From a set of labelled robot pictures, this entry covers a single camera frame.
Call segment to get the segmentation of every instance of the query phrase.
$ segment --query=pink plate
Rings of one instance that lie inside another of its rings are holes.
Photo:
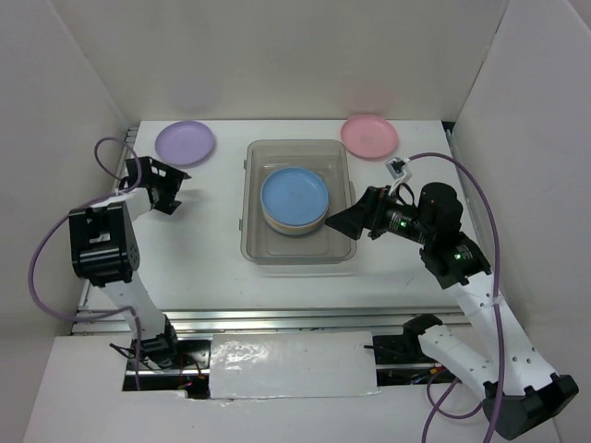
[[[341,140],[349,152],[363,159],[381,159],[398,147],[398,133],[387,120],[369,114],[344,122]]]

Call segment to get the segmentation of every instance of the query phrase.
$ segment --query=purple cable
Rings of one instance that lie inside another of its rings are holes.
[[[97,155],[97,150],[98,148],[105,142],[105,141],[114,141],[117,142],[119,144],[121,144],[121,146],[123,146],[125,149],[127,149],[129,152],[131,152],[131,154],[133,155],[133,158],[136,162],[136,164],[138,165],[138,180],[136,180],[136,183],[134,183],[132,186],[130,186],[129,188],[125,189],[125,192],[131,192],[133,191],[136,187],[138,187],[139,183],[141,182],[141,169],[140,169],[140,165],[139,165],[139,157],[138,154],[123,140],[119,140],[118,138],[113,138],[113,137],[105,137],[105,138],[101,138],[96,145],[94,146],[94,154],[95,154],[95,158],[98,159],[98,155]],[[99,161],[99,165],[104,168],[104,165],[102,163],[100,163]],[[117,177],[116,175],[114,175],[113,173],[109,172],[110,175],[112,175],[114,178],[116,178],[117,180],[120,180],[119,177]],[[107,198],[113,197],[115,196],[115,193],[112,194],[108,194],[106,196],[103,197],[98,197],[98,198],[93,198],[92,200],[87,201],[86,203],[84,203],[83,205],[78,206],[79,208],[84,208],[90,205],[94,205],[96,203],[99,203],[101,201],[106,200]],[[75,317],[75,316],[69,316],[68,314],[62,314],[60,312],[57,312],[55,310],[53,310],[51,307],[49,307],[48,305],[46,305],[41,298],[39,297],[39,295],[37,294],[37,289],[35,288],[35,267],[37,266],[37,260],[39,259],[39,255],[41,254],[41,252],[43,251],[43,249],[45,248],[45,246],[47,245],[47,242],[49,241],[49,239],[52,237],[52,235],[54,235],[55,231],[57,231],[59,229],[60,226],[62,226],[66,220],[68,219],[68,216],[64,216],[61,219],[59,219],[59,221],[49,230],[49,232],[43,237],[43,239],[41,240],[41,242],[39,243],[39,245],[37,246],[37,248],[35,249],[35,252],[33,252],[33,256],[30,259],[30,264],[29,264],[29,272],[27,274],[27,282],[29,284],[29,293],[30,293],[30,297],[32,298],[33,302],[35,303],[35,305],[37,307],[39,307],[41,309],[41,311],[43,311],[45,314],[53,317],[53,318],[57,318],[58,320],[64,320],[64,321],[71,321],[71,322],[80,322],[80,321],[94,321],[94,320],[100,320],[102,318],[106,318],[106,317],[111,317],[114,316],[116,314],[121,314],[122,312],[125,311],[129,311],[131,313],[131,315],[134,318],[134,321],[136,323],[136,330],[137,330],[137,345],[136,345],[136,358],[135,358],[135,369],[136,369],[136,388],[137,390],[139,389],[139,358],[140,358],[140,354],[141,354],[141,350],[140,350],[140,346],[141,346],[141,324],[139,321],[139,318],[136,315],[136,311],[133,307],[128,306],[128,307],[122,307],[120,309],[116,309],[114,311],[109,311],[109,312],[105,312],[102,314],[98,314],[96,316],[87,316],[87,317]]]
[[[484,194],[482,187],[478,184],[476,178],[467,170],[465,166],[463,166],[459,161],[455,158],[450,157],[449,155],[439,154],[438,152],[424,152],[422,154],[413,155],[410,157],[410,162],[418,159],[423,159],[426,157],[438,157],[440,159],[447,160],[448,162],[453,163],[460,171],[464,173],[464,175],[472,182],[474,188],[476,189],[477,193],[480,195],[480,199],[484,204],[485,209],[487,210],[488,220],[490,221],[490,228],[492,230],[492,240],[494,243],[495,248],[495,257],[494,257],[494,270],[493,270],[493,280],[492,280],[492,298],[496,298],[499,296],[499,283],[500,283],[500,276],[501,276],[501,241],[499,240],[499,232],[497,231],[497,223],[495,222],[495,217],[492,213],[492,208],[488,203],[487,196]],[[497,394],[495,395],[495,402],[492,408],[492,414],[490,415],[490,420],[488,423],[488,430],[487,434],[484,437],[483,443],[489,443],[495,433],[495,427],[497,426],[497,422],[499,421],[499,415],[501,413],[501,402],[502,402],[502,391],[505,383],[505,338],[502,332],[502,318],[501,318],[501,308],[499,305],[493,306],[494,314],[495,314],[495,322],[497,324],[497,337],[499,340],[499,382],[497,384]],[[442,403],[441,400],[444,400],[445,396],[440,398],[440,401],[436,403],[440,406]],[[436,408],[433,408],[433,415],[437,411]],[[431,420],[428,420],[425,423],[426,430],[430,425]],[[427,432],[423,432],[424,437],[427,437]]]
[[[433,421],[433,417],[435,417],[435,414],[440,409],[440,407],[443,404],[443,402],[445,401],[445,399],[447,399],[449,397],[449,395],[453,391],[453,388],[455,388],[455,385],[457,385],[459,382],[460,382],[460,380],[458,378],[456,378],[452,382],[450,387],[448,387],[447,390],[445,392],[443,392],[443,395],[441,396],[441,398],[439,400],[437,400],[437,403],[435,403],[435,406],[433,406],[433,409],[431,409],[431,412],[428,413],[427,421],[425,422],[425,426],[423,427],[423,435],[421,436],[422,443],[427,443],[427,433],[428,433],[429,427],[431,426],[431,422]]]
[[[433,382],[437,379],[437,377],[439,377],[441,374],[443,374],[445,372],[448,372],[447,369],[442,370],[440,372],[436,372],[435,374],[433,374],[430,377],[430,379],[428,380],[428,383],[427,383],[428,402],[431,403],[431,406],[433,406],[434,409],[435,409],[435,401],[433,400],[433,397],[431,396],[431,386],[433,385]],[[474,411],[472,411],[471,413],[465,413],[462,415],[454,415],[452,413],[446,413],[445,411],[442,411],[439,408],[437,408],[437,411],[441,415],[443,415],[444,417],[451,418],[453,420],[465,420],[466,418],[474,417],[477,413],[480,412],[481,409],[482,409],[482,403],[479,403],[478,406],[476,408],[474,408]]]

